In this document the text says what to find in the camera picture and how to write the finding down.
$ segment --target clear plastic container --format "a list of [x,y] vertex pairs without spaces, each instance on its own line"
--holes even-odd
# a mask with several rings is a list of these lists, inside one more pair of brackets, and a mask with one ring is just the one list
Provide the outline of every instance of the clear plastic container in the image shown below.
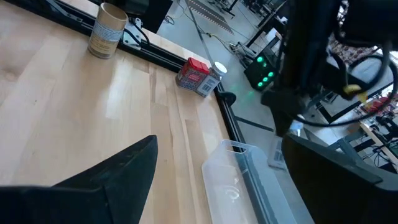
[[223,140],[202,173],[213,224],[296,223],[258,147]]

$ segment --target white label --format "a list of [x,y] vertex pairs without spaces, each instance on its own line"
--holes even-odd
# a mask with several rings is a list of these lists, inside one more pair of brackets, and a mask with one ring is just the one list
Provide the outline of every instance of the white label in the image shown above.
[[214,90],[214,88],[217,86],[219,82],[220,81],[218,81],[217,79],[208,75],[203,80],[203,82],[198,86],[197,91],[207,96],[211,91]]
[[104,40],[118,42],[122,36],[123,30],[114,30],[95,21],[93,32]]
[[286,170],[284,155],[282,154],[282,138],[275,136],[269,149],[268,165]]

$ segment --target wooden table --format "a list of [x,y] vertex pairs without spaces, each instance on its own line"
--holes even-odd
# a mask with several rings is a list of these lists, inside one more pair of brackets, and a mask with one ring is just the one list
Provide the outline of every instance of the wooden table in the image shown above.
[[[95,14],[96,5],[72,0]],[[149,33],[181,57],[208,63]],[[102,60],[88,37],[0,1],[0,184],[53,185],[156,134],[141,223],[211,223],[201,165],[228,134],[214,94],[126,52]]]

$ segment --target black object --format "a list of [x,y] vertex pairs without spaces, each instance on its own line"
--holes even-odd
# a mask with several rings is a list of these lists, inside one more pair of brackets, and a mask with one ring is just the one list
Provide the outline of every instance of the black object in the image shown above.
[[233,8],[233,7],[235,6],[235,4],[237,3],[237,1],[238,1],[238,0],[234,0],[234,1],[232,2],[232,4],[229,6],[229,8],[223,7],[223,10],[226,11],[229,15],[231,15],[232,18],[235,17],[235,14],[233,14],[231,11],[232,11],[232,8]]
[[389,133],[384,136],[387,140],[398,137],[398,125],[393,119],[387,116],[376,116],[376,121],[388,130]]
[[282,153],[315,223],[394,223],[398,176],[287,134]]
[[393,174],[398,174],[396,168],[390,162],[380,166],[379,168],[388,172],[392,172]]
[[2,223],[139,223],[156,160],[148,136],[53,187],[0,187]]
[[251,87],[255,90],[262,91],[278,75],[278,70],[276,69],[277,55],[272,51],[278,41],[279,38],[275,36],[244,70]]
[[361,144],[355,146],[354,149],[356,152],[360,152],[360,151],[367,149],[373,145],[374,145],[373,139],[368,139],[365,142],[362,142]]
[[[102,0],[89,0],[100,5]],[[129,18],[140,18],[142,26],[156,33],[172,5],[171,0],[105,0],[123,11]]]
[[218,94],[219,94],[220,97],[222,97],[222,99],[224,99],[225,103],[228,106],[232,106],[232,104],[234,104],[235,101],[236,101],[236,95],[234,93],[229,92],[229,91],[220,92]]
[[268,14],[263,20],[258,24],[261,28],[257,31],[257,33],[254,35],[252,39],[246,44],[247,47],[250,47],[256,40],[259,38],[259,36],[265,32],[269,33],[273,27],[275,27],[276,31],[282,35],[285,33],[285,23],[282,22],[276,14],[279,12],[279,10],[282,9],[282,7],[286,5],[288,7],[288,4],[286,4],[286,1],[283,2],[275,11],[272,13]]
[[344,44],[358,47],[373,47],[392,41],[393,50],[398,49],[398,2],[391,0],[350,0],[348,12],[341,30],[345,33]]
[[138,16],[143,21],[142,26],[156,34],[172,4],[171,0],[149,0],[146,12]]
[[126,12],[126,14],[133,16],[143,15],[149,6],[149,0],[106,0],[105,2],[117,6]]
[[250,39],[250,41],[246,44],[247,47],[250,47],[256,40],[257,38],[263,33],[269,33],[269,31],[271,31],[272,28],[275,28],[275,30],[282,34],[285,31],[285,23],[282,22],[280,19],[276,18],[276,17],[272,17],[268,22],[266,22],[258,31],[257,33],[254,35],[254,37],[252,39]]
[[[281,74],[274,82],[274,89],[272,92],[266,93],[268,98],[274,98],[276,102],[280,102],[281,99],[277,98],[277,95],[274,93],[277,91],[288,91],[292,93],[289,97],[291,100],[295,100],[297,95],[305,96],[311,94],[311,92],[316,89],[318,86],[323,85],[326,89],[331,90],[337,94],[342,94],[344,99],[349,99],[353,97],[353,94],[347,96],[344,93],[343,87],[346,86],[346,82],[341,82],[341,85],[337,85],[337,82],[325,82],[325,80],[334,80],[334,77],[338,77],[335,79],[336,81],[340,81],[341,76],[345,77],[345,71],[339,70],[337,73],[334,73],[332,76],[326,74],[325,67],[328,63],[326,63],[326,58],[328,54],[326,53],[326,47],[328,45],[329,37],[332,33],[335,33],[336,39],[342,39],[340,34],[340,28],[337,26],[337,15],[340,8],[340,1],[321,1],[321,0],[304,0],[304,1],[289,1],[290,8],[294,9],[289,12],[289,23],[287,24],[287,34],[284,37],[284,41],[286,37],[287,39],[287,50],[285,54],[285,58],[283,61],[283,67]],[[393,65],[392,62],[388,59],[388,53],[391,50],[391,42],[394,42],[396,39],[395,36],[385,36],[385,42],[380,43],[383,44],[383,52],[384,56],[382,57],[382,67],[379,69],[377,75],[372,79],[370,83],[374,84],[374,80],[380,78],[379,74],[384,75],[382,72],[388,64],[393,66],[392,74],[394,76],[394,80],[398,82],[398,74],[396,72],[396,66]],[[356,44],[352,44],[358,46],[358,43],[365,40],[357,40]],[[366,90],[369,88],[368,83],[363,83],[360,85],[362,90]],[[393,87],[393,93],[397,92],[398,88],[396,85]],[[392,97],[383,103],[383,105],[379,108],[381,110],[385,107],[390,101]],[[291,107],[282,104],[274,103],[270,106],[271,110],[276,110],[276,113],[287,113],[292,119],[296,119],[304,124],[308,124],[311,126],[318,127],[331,127],[331,126],[341,126],[346,124],[351,124],[358,122],[362,119],[373,116],[377,111],[373,113],[369,113],[360,118],[351,119],[349,121],[344,121],[341,123],[333,123],[333,124],[321,124],[321,123],[313,123],[306,121],[297,117],[297,110],[291,110]]]

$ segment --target wire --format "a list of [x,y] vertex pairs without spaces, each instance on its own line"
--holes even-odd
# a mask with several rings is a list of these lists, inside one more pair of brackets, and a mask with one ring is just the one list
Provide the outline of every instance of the wire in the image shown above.
[[[382,52],[383,52],[383,57],[381,60],[381,67],[379,71],[376,73],[376,75],[372,78],[372,80],[366,84],[366,86],[360,90],[354,91],[351,94],[357,95],[360,93],[364,93],[368,90],[370,90],[372,87],[374,87],[380,79],[384,76],[384,73],[386,72],[386,69],[388,67],[388,64],[390,62],[390,51],[392,50],[392,43],[391,41],[387,41],[384,43]],[[348,72],[351,73],[355,67],[357,67],[360,63],[364,62],[366,59],[371,57],[372,55],[367,55],[365,57],[361,57],[360,59],[356,60],[353,62],[349,67],[348,67]]]
[[246,20],[250,23],[250,25],[254,28],[254,29],[257,29],[257,27],[255,27],[251,22],[250,22],[250,20],[246,17],[246,15],[242,12],[242,10],[239,8],[239,6],[236,6],[238,9],[239,9],[239,11],[241,12],[241,14],[246,18]]
[[[370,56],[366,56],[367,58],[384,58],[378,55],[370,55]],[[299,116],[296,115],[295,120],[300,121],[303,124],[307,124],[310,126],[315,126],[315,127],[321,127],[321,128],[329,128],[329,127],[337,127],[337,126],[342,126],[342,125],[347,125],[347,124],[353,124],[356,123],[358,121],[361,121],[363,119],[368,119],[372,116],[374,116],[375,114],[377,114],[378,112],[382,111],[387,105],[389,105],[389,103],[394,99],[394,96],[397,94],[397,88],[398,88],[398,71],[397,71],[397,66],[393,63],[393,62],[389,62],[389,67],[391,69],[392,72],[392,77],[393,77],[393,81],[392,81],[392,91],[390,93],[390,95],[388,96],[387,100],[375,111],[370,112],[364,116],[361,116],[359,118],[355,118],[355,119],[351,119],[349,121],[344,121],[344,122],[340,122],[340,123],[335,123],[335,124],[321,124],[321,123],[314,123],[314,122],[310,122],[307,121],[305,119],[300,118]]]
[[343,73],[345,80],[346,80],[346,85],[348,85],[348,72],[347,72],[347,66],[344,63],[344,61],[338,56],[338,54],[330,51],[330,55],[335,59],[339,72]]
[[182,7],[182,5],[177,1],[177,4],[178,4],[178,6],[180,6],[181,8],[182,8],[182,13],[181,13],[181,15],[180,16],[178,16],[178,17],[172,17],[172,16],[169,16],[171,19],[179,19],[179,18],[181,18],[184,14],[185,14],[185,11],[188,9],[188,6],[186,6],[185,8],[184,7]]
[[208,35],[209,37],[215,37],[218,41],[220,41],[220,42],[223,44],[224,48],[225,48],[227,51],[229,51],[229,52],[230,52],[231,54],[233,54],[233,55],[235,54],[235,51],[236,51],[236,50],[231,50],[231,49],[229,48],[229,44],[235,45],[235,43],[234,43],[233,41],[225,41],[225,40],[219,38],[217,35],[211,34],[211,33],[206,33],[206,35]]
[[163,20],[164,20],[166,23],[168,23],[168,24],[172,24],[172,25],[175,24],[174,19],[173,19],[171,16],[169,16],[169,15],[166,15],[166,16],[164,17]]
[[[134,21],[131,21],[131,23],[132,23],[133,26],[136,27],[136,29],[144,36],[144,38],[145,38],[146,41],[147,41],[146,44],[147,44],[147,45],[150,45],[149,38],[148,38],[148,36],[144,33],[144,31],[142,31],[141,28],[139,28],[139,27],[137,26],[137,24],[136,24]],[[141,41],[137,40],[136,36],[135,36],[134,34],[132,34],[131,31],[129,31],[128,29],[124,29],[123,31],[126,32],[126,33],[128,33],[128,34],[130,35],[130,37],[131,37],[135,42],[137,42],[137,44],[139,44],[140,47],[142,47]]]
[[363,156],[363,157],[362,157],[362,159],[367,159],[367,158],[370,158],[370,157],[372,157],[373,155],[375,155],[375,152],[372,152],[372,153],[366,154],[365,156]]
[[133,21],[131,22],[136,28],[137,30],[144,36],[144,38],[147,40],[147,45],[150,45],[150,41],[148,36],[144,33],[144,31],[142,31],[142,29],[140,27],[137,26],[137,24]]

